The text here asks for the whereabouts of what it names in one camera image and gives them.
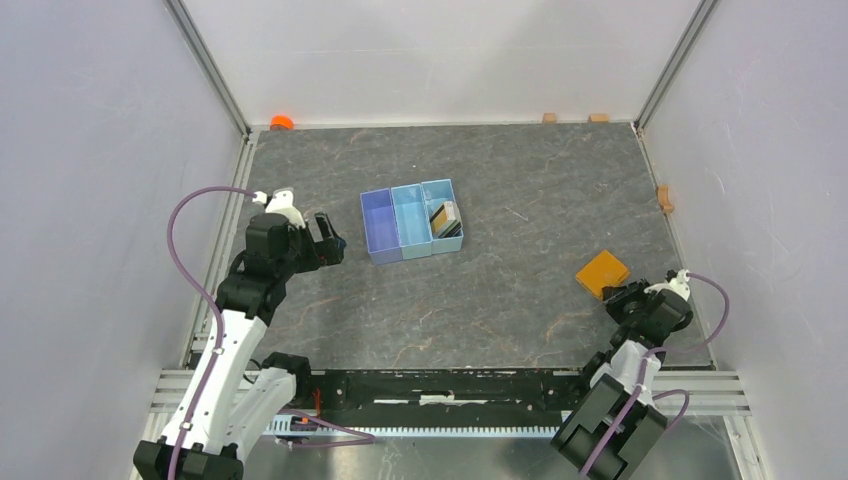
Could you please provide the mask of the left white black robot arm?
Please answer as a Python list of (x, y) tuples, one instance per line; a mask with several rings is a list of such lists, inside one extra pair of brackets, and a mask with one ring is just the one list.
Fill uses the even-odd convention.
[(240, 479), (250, 450), (277, 411), (302, 407), (314, 394), (307, 358), (275, 352), (244, 397), (245, 368), (264, 337), (286, 284), (296, 274), (338, 265), (345, 241), (323, 212), (321, 232), (280, 213), (254, 216), (246, 245), (230, 264), (214, 301), (215, 327), (177, 411), (155, 441), (139, 442), (133, 464), (143, 479)]

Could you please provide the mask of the curved wooden piece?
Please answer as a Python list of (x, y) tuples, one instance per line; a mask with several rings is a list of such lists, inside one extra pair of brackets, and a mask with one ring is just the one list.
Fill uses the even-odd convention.
[(661, 212), (664, 215), (669, 215), (675, 210), (675, 206), (671, 201), (670, 188), (668, 185), (658, 185), (656, 188), (656, 198)]

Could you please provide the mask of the light blue bin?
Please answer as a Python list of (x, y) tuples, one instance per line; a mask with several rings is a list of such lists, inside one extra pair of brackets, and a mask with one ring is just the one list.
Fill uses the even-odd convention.
[(390, 189), (403, 260), (432, 254), (432, 234), (420, 183)]
[[(436, 210), (446, 201), (457, 204), (453, 185), (450, 179), (431, 180), (421, 183), (427, 216), (432, 217)], [(458, 252), (464, 240), (464, 230), (460, 228), (455, 235), (438, 238), (433, 235), (432, 254)]]

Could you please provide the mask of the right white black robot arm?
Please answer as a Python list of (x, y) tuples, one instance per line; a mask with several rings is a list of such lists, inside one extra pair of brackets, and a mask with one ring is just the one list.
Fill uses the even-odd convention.
[(689, 326), (689, 279), (646, 280), (601, 290), (618, 329), (611, 348), (597, 353), (577, 382), (580, 398), (551, 446), (587, 479), (628, 479), (668, 427), (654, 402), (652, 382), (668, 337)]

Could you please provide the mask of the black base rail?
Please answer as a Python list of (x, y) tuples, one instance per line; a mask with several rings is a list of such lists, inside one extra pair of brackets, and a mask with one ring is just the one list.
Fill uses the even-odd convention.
[(569, 369), (328, 369), (290, 406), (346, 427), (557, 427), (588, 391)]

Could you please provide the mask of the stack of credit cards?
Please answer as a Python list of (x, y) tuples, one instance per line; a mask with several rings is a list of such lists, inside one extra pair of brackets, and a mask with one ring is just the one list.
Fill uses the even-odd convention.
[(462, 227), (460, 211), (454, 201), (443, 202), (429, 219), (434, 239), (455, 236)]

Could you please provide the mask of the purple plastic bin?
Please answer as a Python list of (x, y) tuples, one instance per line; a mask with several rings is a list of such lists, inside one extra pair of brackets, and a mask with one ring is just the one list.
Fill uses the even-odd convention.
[(375, 265), (403, 259), (391, 191), (388, 188), (360, 195), (368, 254)]

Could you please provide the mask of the orange leather card holder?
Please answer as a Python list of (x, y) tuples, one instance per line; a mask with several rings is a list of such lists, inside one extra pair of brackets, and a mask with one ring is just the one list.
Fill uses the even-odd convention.
[(603, 289), (619, 287), (630, 276), (630, 269), (608, 250), (602, 250), (575, 275), (576, 281), (598, 300)]

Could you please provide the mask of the orange round cap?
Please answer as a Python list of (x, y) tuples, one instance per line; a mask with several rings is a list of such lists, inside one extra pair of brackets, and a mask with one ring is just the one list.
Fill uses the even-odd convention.
[(275, 115), (271, 118), (269, 123), (269, 129), (272, 131), (276, 130), (292, 130), (294, 128), (294, 122), (291, 118), (285, 115)]

